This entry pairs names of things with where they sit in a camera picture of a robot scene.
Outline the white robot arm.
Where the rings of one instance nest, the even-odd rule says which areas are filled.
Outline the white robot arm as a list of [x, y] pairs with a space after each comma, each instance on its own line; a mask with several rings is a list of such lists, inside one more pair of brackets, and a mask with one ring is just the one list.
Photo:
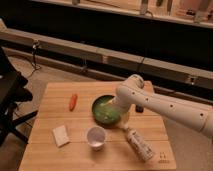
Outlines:
[[148, 92], [145, 81], [133, 74], [116, 87], [112, 104], [126, 113], [132, 104], [145, 107], [213, 139], [213, 106]]

